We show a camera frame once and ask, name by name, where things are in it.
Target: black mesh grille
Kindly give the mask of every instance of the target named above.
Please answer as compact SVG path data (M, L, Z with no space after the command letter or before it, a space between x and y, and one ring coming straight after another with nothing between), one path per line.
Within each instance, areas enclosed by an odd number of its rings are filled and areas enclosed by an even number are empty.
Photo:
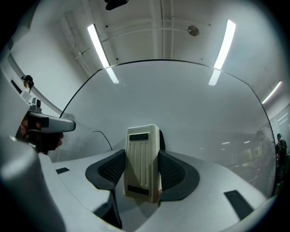
M184 180L185 170L183 167L162 154L159 154L158 158L162 191L165 191Z
M124 152L123 154L102 165L98 170L99 174L103 178L106 178L107 180L117 184L125 170L125 159L126 154Z

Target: fluorescent light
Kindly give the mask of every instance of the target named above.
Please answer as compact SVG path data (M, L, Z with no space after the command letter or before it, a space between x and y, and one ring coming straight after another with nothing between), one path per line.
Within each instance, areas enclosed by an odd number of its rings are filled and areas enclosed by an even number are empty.
M219 51L216 63L214 64L214 68L222 69L223 63L225 62L227 58L228 51L230 50L232 39L234 38L236 30L236 24L233 23L231 20L227 21L227 28L225 32L225 36L223 38L221 50ZM213 75L209 80L209 85L216 85L218 81L218 77L220 75L220 71L214 70Z
M283 117L281 117L278 121L280 121L282 118L284 118L288 113L286 113Z
M88 30L88 32L89 32L89 34L90 34L90 37L91 37L91 39L92 39L92 43L93 43L94 46L95 46L95 49L96 49L96 51L97 51L97 54L98 54L98 56L99 56L99 59L100 59L102 65L103 65L103 67L104 67L104 68L109 67L110 64L109 64L109 62L108 62L108 59L107 59L106 54L105 54L105 51L104 51L104 49L103 49L103 47L102 47L101 41L100 41L99 36L98 36L98 34L97 34L97 29L95 28L95 25L92 24L91 26L89 26L89 27L87 28L87 30ZM108 72L110 78L112 79L112 81L113 81L114 83L119 83L119 81L118 81L118 79L116 78L116 76L115 76L115 74L114 74L112 68L108 68L108 69L106 69L106 71Z
M272 95L273 93L277 90L277 88L279 87L279 85L281 84L282 82L279 82L276 87L272 90L272 92L268 95L268 97L265 98L264 101L262 101L262 104L264 104Z
M286 118L284 121L282 121L281 123L279 123L279 125L281 125L283 122L285 122L288 118Z

